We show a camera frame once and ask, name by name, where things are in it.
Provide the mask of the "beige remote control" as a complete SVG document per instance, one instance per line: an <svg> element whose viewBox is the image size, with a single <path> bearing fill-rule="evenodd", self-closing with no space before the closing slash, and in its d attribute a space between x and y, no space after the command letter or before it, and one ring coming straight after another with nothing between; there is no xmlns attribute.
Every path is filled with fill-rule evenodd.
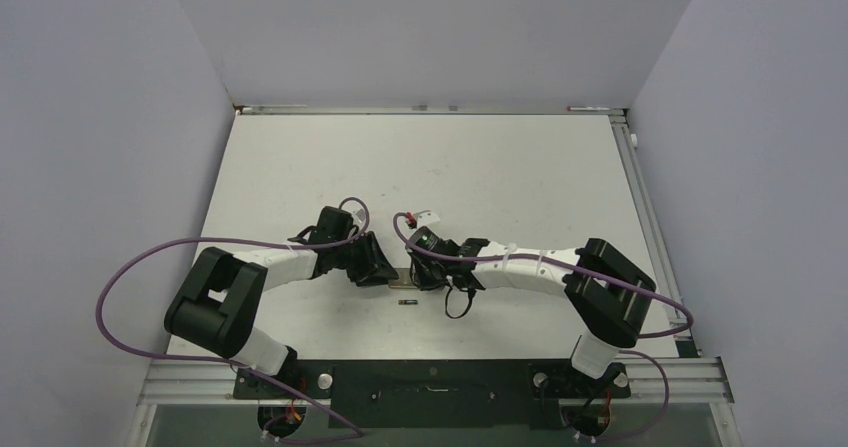
<svg viewBox="0 0 848 447"><path fill-rule="evenodd" d="M413 282L411 270L409 268L401 268L397 270L397 277L390 279L387 283L391 289L411 289L417 290L418 287Z"/></svg>

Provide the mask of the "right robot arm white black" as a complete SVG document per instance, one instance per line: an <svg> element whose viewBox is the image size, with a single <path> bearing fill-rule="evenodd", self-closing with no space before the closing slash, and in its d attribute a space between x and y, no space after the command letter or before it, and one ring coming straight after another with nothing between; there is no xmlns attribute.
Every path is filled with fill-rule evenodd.
<svg viewBox="0 0 848 447"><path fill-rule="evenodd" d="M512 288L567 298L585 325L564 370L579 395L599 388L618 353L635 346L657 291L642 269L599 238L575 249L534 250L483 238L458 244L420 227L407 252L422 290L449 286L475 296Z"/></svg>

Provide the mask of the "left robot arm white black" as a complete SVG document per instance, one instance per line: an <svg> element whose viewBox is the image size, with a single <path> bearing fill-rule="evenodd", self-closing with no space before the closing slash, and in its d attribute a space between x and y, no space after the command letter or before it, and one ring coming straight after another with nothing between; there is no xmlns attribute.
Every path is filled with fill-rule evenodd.
<svg viewBox="0 0 848 447"><path fill-rule="evenodd" d="M259 384L274 397L296 388L297 352L255 327L264 292L332 270L344 271L358 287L386 285L399 277L376 236L366 231L363 210L326 206L316 224L291 242L236 253L203 249L164 317L169 334L258 371Z"/></svg>

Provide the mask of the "aluminium frame rail back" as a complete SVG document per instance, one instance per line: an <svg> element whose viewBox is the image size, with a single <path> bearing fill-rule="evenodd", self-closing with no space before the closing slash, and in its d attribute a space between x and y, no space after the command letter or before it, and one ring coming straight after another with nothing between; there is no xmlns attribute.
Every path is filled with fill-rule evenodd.
<svg viewBox="0 0 848 447"><path fill-rule="evenodd" d="M240 115L603 115L624 117L625 108L507 105L309 106L235 105Z"/></svg>

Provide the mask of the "aluminium frame rail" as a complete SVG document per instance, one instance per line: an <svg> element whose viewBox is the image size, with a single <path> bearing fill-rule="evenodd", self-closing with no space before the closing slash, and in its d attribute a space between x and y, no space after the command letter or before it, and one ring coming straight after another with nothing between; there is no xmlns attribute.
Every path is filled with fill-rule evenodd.
<svg viewBox="0 0 848 447"><path fill-rule="evenodd" d="M638 162L637 138L628 125L626 113L626 110L616 111L609 116L609 120L648 249L658 292L682 304L683 297Z"/></svg>
<svg viewBox="0 0 848 447"><path fill-rule="evenodd" d="M240 115L603 115L624 117L625 108L507 105L309 106L235 105Z"/></svg>

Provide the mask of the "aluminium frame rail right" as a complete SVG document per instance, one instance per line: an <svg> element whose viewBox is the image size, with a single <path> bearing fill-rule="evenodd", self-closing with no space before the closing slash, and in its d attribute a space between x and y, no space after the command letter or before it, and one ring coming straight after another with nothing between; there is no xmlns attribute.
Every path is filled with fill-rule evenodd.
<svg viewBox="0 0 848 447"><path fill-rule="evenodd" d="M626 110L616 111L609 116L609 120L648 249L658 292L682 304L683 297L638 162L637 138L628 125L626 113Z"/></svg>

